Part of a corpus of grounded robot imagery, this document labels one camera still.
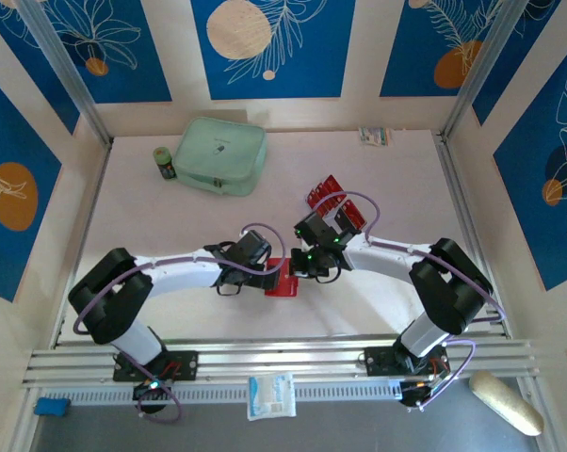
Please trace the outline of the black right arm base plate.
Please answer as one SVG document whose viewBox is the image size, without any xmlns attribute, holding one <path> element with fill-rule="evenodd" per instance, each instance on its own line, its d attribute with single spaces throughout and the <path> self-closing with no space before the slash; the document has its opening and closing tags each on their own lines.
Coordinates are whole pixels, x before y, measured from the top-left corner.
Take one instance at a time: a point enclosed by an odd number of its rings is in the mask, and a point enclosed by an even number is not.
<svg viewBox="0 0 567 452">
<path fill-rule="evenodd" d="M 421 358 L 402 347 L 367 347 L 364 364 L 369 377 L 445 377 L 450 372 L 443 346 L 434 347 Z"/>
</svg>

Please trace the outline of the aluminium table side rail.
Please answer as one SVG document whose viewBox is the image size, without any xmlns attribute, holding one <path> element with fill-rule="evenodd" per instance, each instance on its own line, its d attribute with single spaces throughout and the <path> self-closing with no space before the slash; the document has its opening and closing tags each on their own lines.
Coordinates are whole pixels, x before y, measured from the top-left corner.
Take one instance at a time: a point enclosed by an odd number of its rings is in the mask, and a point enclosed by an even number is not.
<svg viewBox="0 0 567 452">
<path fill-rule="evenodd" d="M 487 263 L 482 247 L 480 246 L 476 226 L 470 212 L 469 203 L 462 186 L 460 174 L 442 134 L 440 132 L 433 132 L 432 135 L 450 196 L 454 204 L 458 222 L 462 230 L 462 237 L 465 243 L 466 252 L 492 284 L 494 295 L 496 295 L 496 282 L 494 280 L 491 267 Z M 497 296 L 495 296 L 495 300 L 500 303 Z"/>
<path fill-rule="evenodd" d="M 64 267 L 67 274 L 62 278 L 62 291 L 59 293 L 61 295 L 61 299 L 56 311 L 54 326 L 48 339 L 48 346 L 50 349 L 56 347 L 61 335 L 61 329 L 69 306 L 68 294 L 76 283 L 76 274 L 82 260 L 82 254 L 89 235 L 90 224 L 92 223 L 103 180 L 105 178 L 105 172 L 110 159 L 111 150 L 112 145 L 109 145 L 102 155 L 102 159 L 100 160 L 101 165 L 93 173 L 93 178 L 85 190 L 78 214 L 75 218 L 73 231 L 71 233 L 64 261 Z"/>
</svg>

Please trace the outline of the black bottle green lid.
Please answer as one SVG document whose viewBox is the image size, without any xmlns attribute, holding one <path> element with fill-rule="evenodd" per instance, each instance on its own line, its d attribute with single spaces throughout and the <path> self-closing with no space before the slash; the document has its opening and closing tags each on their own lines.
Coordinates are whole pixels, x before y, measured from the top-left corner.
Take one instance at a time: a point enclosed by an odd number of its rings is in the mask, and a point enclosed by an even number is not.
<svg viewBox="0 0 567 452">
<path fill-rule="evenodd" d="M 154 162 L 159 168 L 161 176 L 165 180 L 174 179 L 176 172 L 172 165 L 170 150 L 166 147 L 158 147 L 153 151 Z"/>
</svg>

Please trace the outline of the red card holder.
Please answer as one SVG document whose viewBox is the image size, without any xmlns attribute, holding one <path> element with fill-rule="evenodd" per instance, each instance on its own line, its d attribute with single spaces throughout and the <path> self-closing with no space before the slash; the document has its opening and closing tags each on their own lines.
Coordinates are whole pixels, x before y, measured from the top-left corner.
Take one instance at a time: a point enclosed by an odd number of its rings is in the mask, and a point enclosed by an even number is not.
<svg viewBox="0 0 567 452">
<path fill-rule="evenodd" d="M 284 259 L 279 269 L 277 284 L 270 290 L 265 291 L 266 297 L 271 298 L 293 298 L 298 294 L 299 278 L 290 270 L 289 257 Z"/>
</svg>

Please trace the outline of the beige bread roll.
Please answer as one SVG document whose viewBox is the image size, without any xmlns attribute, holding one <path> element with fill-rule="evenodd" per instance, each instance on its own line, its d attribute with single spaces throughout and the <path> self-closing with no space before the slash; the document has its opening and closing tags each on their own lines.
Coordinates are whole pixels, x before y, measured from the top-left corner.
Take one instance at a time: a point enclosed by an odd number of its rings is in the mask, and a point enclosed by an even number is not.
<svg viewBox="0 0 567 452">
<path fill-rule="evenodd" d="M 526 436 L 543 433 L 543 416 L 517 392 L 488 371 L 478 371 L 471 376 L 469 387 L 473 394 Z"/>
</svg>

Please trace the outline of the white blue wipes packet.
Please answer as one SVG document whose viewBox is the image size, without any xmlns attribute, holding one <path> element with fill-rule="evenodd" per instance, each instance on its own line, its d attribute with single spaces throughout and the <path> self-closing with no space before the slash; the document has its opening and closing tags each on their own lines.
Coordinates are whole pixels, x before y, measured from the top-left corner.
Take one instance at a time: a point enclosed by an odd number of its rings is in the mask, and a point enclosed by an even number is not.
<svg viewBox="0 0 567 452">
<path fill-rule="evenodd" d="M 247 417 L 249 421 L 296 416 L 295 384 L 291 373 L 248 378 Z"/>
</svg>

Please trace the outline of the aluminium mounting rail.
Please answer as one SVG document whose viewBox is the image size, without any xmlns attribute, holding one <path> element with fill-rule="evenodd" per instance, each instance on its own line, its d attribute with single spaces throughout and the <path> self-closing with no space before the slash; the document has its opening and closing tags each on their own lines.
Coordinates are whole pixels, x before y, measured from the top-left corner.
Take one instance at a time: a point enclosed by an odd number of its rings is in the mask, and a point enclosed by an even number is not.
<svg viewBox="0 0 567 452">
<path fill-rule="evenodd" d="M 541 372 L 540 353 L 528 340 L 499 335 L 470 338 L 476 352 L 464 373 L 488 370 L 500 377 L 533 377 Z M 391 346 L 391 335 L 355 335 L 281 340 L 170 341 L 173 351 L 199 353 L 198 383 L 240 383 L 250 375 L 291 372 L 302 382 L 365 380 L 367 347 Z M 24 371 L 25 387 L 99 386 L 112 380 L 113 354 L 109 346 L 87 341 L 32 352 Z"/>
</svg>

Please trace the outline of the mint green zip pouch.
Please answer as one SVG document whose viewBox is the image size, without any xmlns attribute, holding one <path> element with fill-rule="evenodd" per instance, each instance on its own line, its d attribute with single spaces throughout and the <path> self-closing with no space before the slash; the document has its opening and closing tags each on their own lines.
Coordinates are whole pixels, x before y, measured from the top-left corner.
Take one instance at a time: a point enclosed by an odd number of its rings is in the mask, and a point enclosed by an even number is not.
<svg viewBox="0 0 567 452">
<path fill-rule="evenodd" d="M 199 117 L 183 133 L 172 164 L 183 185 L 245 197 L 258 184 L 266 152 L 263 128 Z"/>
</svg>

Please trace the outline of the blue sponge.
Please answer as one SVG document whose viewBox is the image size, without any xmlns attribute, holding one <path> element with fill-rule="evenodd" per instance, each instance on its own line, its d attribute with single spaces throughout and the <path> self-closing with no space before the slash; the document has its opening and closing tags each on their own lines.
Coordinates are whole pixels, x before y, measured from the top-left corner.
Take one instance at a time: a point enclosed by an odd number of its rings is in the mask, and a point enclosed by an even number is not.
<svg viewBox="0 0 567 452">
<path fill-rule="evenodd" d="M 37 416 L 63 417 L 70 406 L 69 398 L 40 397 L 36 401 L 33 413 Z"/>
</svg>

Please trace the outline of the black base connector block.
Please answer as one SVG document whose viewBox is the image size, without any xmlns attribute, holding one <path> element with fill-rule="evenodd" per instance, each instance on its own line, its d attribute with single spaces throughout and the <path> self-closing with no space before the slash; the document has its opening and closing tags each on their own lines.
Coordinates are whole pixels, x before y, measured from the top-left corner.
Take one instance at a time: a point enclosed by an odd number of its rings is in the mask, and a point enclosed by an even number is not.
<svg viewBox="0 0 567 452">
<path fill-rule="evenodd" d="M 133 389 L 133 400 L 144 414 L 156 414 L 167 407 L 170 399 L 157 381 L 146 380 Z"/>
<path fill-rule="evenodd" d="M 401 399 L 400 403 L 408 408 L 416 407 L 429 397 L 430 388 L 423 382 L 402 381 L 400 383 Z"/>
</svg>

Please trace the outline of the aluminium frame post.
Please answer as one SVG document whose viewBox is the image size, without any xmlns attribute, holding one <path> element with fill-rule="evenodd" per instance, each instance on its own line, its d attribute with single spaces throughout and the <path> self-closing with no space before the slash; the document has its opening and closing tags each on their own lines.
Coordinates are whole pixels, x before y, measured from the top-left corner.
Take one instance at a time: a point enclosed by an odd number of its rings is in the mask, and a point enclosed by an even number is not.
<svg viewBox="0 0 567 452">
<path fill-rule="evenodd" d="M 85 82 L 41 5 L 36 0 L 13 0 L 13 2 L 79 113 L 85 118 L 104 149 L 109 151 L 113 137 L 105 127 Z"/>
<path fill-rule="evenodd" d="M 502 0 L 490 31 L 468 72 L 457 100 L 449 113 L 440 137 L 447 144 L 457 130 L 465 113 L 472 107 L 494 64 L 506 46 L 510 35 L 526 7 L 528 0 Z"/>
</svg>

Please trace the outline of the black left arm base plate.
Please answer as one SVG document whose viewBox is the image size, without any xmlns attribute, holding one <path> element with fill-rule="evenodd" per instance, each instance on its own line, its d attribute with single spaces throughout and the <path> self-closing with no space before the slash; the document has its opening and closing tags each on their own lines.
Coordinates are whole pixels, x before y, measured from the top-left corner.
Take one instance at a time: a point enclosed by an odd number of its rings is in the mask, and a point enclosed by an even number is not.
<svg viewBox="0 0 567 452">
<path fill-rule="evenodd" d="M 197 351 L 162 351 L 143 367 L 161 380 L 193 381 L 198 370 L 198 358 Z M 147 379 L 121 352 L 114 357 L 114 362 L 114 381 L 141 383 Z"/>
</svg>

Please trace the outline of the small printed packets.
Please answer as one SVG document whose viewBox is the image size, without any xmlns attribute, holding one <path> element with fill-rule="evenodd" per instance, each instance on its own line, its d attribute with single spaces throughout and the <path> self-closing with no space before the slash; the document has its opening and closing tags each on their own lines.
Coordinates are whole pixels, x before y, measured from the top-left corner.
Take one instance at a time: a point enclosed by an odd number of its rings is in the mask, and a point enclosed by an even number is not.
<svg viewBox="0 0 567 452">
<path fill-rule="evenodd" d="M 392 143 L 391 131 L 383 127 L 360 127 L 359 138 L 363 145 L 386 147 Z"/>
</svg>

